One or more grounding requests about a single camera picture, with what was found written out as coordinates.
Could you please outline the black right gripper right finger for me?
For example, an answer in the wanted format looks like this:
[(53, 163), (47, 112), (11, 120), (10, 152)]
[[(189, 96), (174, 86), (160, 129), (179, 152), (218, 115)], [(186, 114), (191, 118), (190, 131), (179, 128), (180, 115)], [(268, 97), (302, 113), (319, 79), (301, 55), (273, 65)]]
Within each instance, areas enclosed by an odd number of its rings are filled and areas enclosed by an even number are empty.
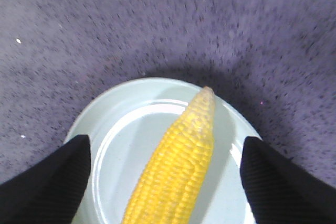
[(335, 223), (335, 188), (257, 137), (245, 138), (240, 177), (257, 223)]

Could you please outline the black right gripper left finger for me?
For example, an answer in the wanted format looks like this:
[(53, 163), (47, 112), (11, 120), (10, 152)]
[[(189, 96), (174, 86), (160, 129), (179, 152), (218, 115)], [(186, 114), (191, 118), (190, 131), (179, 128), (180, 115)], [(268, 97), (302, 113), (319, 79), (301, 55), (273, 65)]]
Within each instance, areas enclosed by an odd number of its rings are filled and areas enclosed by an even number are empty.
[(90, 139), (76, 135), (1, 184), (1, 223), (71, 223), (91, 170)]

